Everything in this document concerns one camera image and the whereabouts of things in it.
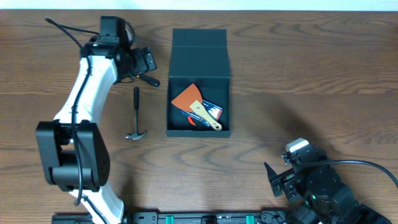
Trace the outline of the red handled pliers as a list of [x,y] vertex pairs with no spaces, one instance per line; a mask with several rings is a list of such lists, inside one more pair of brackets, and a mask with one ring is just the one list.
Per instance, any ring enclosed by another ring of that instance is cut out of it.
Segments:
[[187,119],[188,119],[188,122],[189,122],[192,126],[197,126],[197,124],[193,121],[192,117],[188,116]]

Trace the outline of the orange scraper wooden handle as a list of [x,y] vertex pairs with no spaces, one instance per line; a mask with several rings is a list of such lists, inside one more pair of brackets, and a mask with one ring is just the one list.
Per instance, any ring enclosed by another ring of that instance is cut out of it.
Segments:
[[203,106],[203,98],[195,84],[192,83],[189,87],[182,91],[171,101],[171,104],[180,110],[195,113],[209,123],[215,131],[222,130],[222,125],[220,125],[220,123],[218,123]]

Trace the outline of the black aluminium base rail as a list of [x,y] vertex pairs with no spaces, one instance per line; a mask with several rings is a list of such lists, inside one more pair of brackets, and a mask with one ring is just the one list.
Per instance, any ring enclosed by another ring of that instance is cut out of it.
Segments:
[[286,210],[159,212],[125,211],[121,223],[133,224],[289,224]]

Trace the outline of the clear precision screwdriver case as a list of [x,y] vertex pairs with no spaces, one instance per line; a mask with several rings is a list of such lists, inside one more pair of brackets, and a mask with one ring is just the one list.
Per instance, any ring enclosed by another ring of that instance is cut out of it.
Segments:
[[[223,109],[222,107],[215,105],[213,103],[210,103],[209,101],[203,100],[202,102],[204,108],[206,109],[206,111],[212,116],[212,118],[215,121],[218,121]],[[197,114],[195,114],[194,112],[188,112],[188,111],[184,111],[184,110],[180,110],[181,114],[183,114],[184,116],[188,117],[192,117],[193,121],[197,124],[198,122],[201,122],[202,124],[204,124],[205,126],[210,127],[210,123],[205,121],[203,118],[199,117]]]

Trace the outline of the black handled screwdriver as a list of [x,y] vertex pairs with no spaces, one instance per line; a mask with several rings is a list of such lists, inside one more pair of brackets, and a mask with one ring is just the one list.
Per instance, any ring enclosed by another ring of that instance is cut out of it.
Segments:
[[140,75],[136,75],[136,78],[148,83],[151,86],[154,86],[154,87],[160,86],[160,81],[158,79],[147,76],[144,73],[142,73]]

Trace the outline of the dark green open box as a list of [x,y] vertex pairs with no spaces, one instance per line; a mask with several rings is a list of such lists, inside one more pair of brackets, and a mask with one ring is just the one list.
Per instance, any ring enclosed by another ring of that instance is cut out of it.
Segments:
[[[228,138],[231,135],[229,87],[231,68],[225,29],[174,29],[167,89],[166,135],[188,138]],[[222,108],[221,131],[196,121],[171,104],[191,84],[203,99]]]

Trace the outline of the black steel claw hammer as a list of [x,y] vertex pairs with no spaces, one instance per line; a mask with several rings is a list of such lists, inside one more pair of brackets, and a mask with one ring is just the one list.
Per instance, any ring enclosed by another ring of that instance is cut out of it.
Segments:
[[138,141],[147,136],[147,131],[139,132],[138,125],[138,111],[139,111],[139,87],[134,88],[134,132],[126,134],[125,138],[128,140]]

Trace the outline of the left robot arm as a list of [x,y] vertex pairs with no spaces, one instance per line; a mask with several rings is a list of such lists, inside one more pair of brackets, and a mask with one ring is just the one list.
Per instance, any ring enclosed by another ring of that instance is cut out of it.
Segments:
[[99,130],[104,103],[111,87],[126,76],[148,76],[156,64],[150,48],[89,42],[81,50],[80,70],[71,93],[52,121],[35,130],[46,181],[83,205],[92,223],[133,223],[108,182],[110,156]]

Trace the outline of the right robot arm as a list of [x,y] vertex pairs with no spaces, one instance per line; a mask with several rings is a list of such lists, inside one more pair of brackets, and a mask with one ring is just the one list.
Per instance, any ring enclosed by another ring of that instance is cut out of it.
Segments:
[[268,163],[264,166],[273,194],[282,194],[288,201],[303,203],[285,216],[287,223],[390,223],[385,216],[360,204],[351,188],[331,167],[324,151],[311,147],[282,155],[291,169],[277,174]]

